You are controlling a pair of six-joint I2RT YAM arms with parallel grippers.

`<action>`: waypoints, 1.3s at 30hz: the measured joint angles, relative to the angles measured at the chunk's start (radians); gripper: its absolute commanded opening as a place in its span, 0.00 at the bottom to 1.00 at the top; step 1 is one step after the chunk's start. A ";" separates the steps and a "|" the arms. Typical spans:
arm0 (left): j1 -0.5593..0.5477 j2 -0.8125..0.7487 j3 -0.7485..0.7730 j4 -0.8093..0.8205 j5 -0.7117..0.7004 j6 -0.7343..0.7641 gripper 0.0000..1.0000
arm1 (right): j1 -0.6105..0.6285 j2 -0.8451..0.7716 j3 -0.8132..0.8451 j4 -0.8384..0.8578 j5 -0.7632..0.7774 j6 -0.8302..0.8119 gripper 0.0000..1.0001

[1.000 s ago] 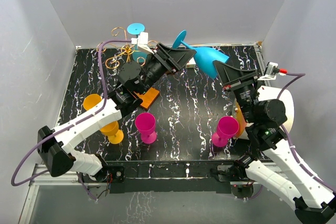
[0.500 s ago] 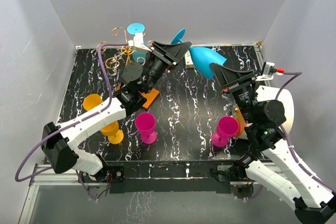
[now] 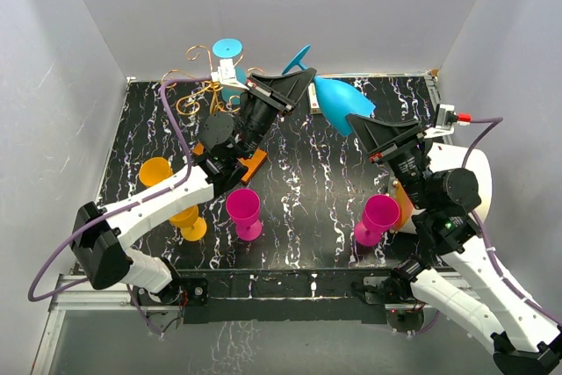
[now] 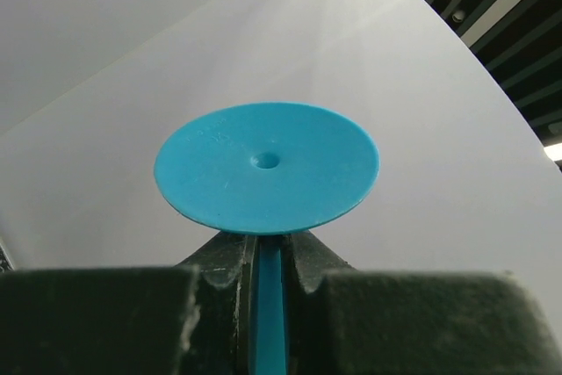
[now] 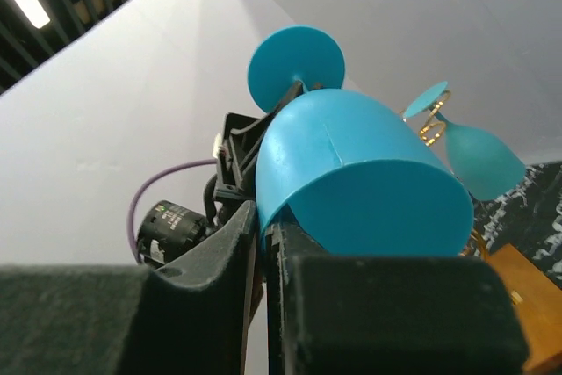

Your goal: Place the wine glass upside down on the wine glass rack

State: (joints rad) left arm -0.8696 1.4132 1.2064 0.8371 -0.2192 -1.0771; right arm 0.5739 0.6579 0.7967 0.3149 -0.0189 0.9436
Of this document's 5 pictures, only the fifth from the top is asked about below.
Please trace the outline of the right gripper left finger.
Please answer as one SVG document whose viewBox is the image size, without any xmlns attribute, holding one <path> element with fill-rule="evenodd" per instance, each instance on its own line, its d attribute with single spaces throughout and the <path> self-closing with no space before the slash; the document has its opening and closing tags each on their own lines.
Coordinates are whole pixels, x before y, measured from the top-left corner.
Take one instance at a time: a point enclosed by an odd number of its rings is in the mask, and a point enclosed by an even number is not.
<svg viewBox="0 0 562 375">
<path fill-rule="evenodd" d="M 4 266 L 4 374 L 241 374 L 256 250 L 244 203 L 175 261 Z"/>
</svg>

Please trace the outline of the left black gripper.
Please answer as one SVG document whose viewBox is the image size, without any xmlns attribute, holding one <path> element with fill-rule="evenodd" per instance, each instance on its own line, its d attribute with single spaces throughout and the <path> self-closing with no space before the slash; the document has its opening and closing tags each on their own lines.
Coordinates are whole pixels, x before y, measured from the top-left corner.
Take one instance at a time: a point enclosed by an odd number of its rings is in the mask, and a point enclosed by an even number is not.
<svg viewBox="0 0 562 375">
<path fill-rule="evenodd" d="M 275 116 L 304 92 L 304 84 L 294 82 L 260 119 L 233 112 L 226 115 L 216 172 L 204 189 L 207 217 L 231 217 L 243 202 L 256 200 L 256 163 L 265 132 Z"/>
</svg>

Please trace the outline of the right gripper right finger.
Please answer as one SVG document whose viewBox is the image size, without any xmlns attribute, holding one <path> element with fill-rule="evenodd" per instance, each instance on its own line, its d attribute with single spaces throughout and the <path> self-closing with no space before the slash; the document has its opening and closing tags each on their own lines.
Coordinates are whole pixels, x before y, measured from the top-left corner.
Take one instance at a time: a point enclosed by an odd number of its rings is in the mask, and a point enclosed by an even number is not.
<svg viewBox="0 0 562 375">
<path fill-rule="evenodd" d="M 329 254 L 266 233 L 272 374 L 519 374 L 529 347 L 498 274 L 473 257 Z"/>
</svg>

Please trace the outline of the blue wine glass front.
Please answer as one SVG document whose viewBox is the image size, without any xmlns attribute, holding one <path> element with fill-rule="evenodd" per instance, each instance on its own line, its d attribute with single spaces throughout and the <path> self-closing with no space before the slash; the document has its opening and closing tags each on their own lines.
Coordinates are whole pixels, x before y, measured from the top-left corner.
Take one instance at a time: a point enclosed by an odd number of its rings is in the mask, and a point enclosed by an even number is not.
<svg viewBox="0 0 562 375">
<path fill-rule="evenodd" d="M 270 112 L 301 81 L 307 91 L 270 123 L 256 165 L 261 229 L 289 207 L 334 254 L 456 256 L 468 241 L 468 191 L 399 115 L 346 90 L 342 50 L 293 25 L 254 52 L 249 92 Z"/>
</svg>

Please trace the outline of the blue wine glass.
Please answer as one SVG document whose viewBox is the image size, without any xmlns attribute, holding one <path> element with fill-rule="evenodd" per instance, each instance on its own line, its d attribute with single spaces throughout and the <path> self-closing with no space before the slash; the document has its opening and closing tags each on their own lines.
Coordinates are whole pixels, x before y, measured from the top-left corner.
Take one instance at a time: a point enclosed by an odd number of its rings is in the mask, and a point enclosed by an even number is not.
<svg viewBox="0 0 562 375">
<path fill-rule="evenodd" d="M 484 129 L 454 123 L 443 115 L 450 99 L 447 82 L 425 90 L 400 112 L 407 121 L 423 112 L 428 118 L 418 131 L 426 146 L 444 139 L 452 173 L 478 201 L 490 201 L 514 189 L 526 175 L 526 166 L 510 147 Z"/>
<path fill-rule="evenodd" d="M 254 52 L 249 92 L 270 112 L 301 81 L 307 91 L 270 123 L 256 165 L 261 229 L 289 207 L 334 254 L 456 256 L 468 241 L 468 191 L 399 115 L 346 90 L 342 50 L 293 25 Z"/>
</svg>

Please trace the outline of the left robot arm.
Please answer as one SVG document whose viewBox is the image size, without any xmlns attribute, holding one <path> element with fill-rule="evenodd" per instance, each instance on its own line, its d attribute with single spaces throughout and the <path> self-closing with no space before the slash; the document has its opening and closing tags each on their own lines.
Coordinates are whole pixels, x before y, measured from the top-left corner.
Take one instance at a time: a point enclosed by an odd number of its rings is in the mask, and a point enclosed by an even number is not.
<svg viewBox="0 0 562 375">
<path fill-rule="evenodd" d="M 261 118 L 228 113 L 215 138 L 212 158 L 165 169 L 141 185 L 126 217 L 128 241 L 137 263 L 157 269 L 174 261 L 226 225 L 242 203 L 256 198 L 256 165 L 264 135 L 276 115 L 306 91 L 304 83 L 294 82 Z M 203 190 L 204 213 L 161 200 L 147 212 L 139 229 L 133 227 L 138 202 L 148 187 L 178 171 L 209 165 L 215 171 Z"/>
</svg>

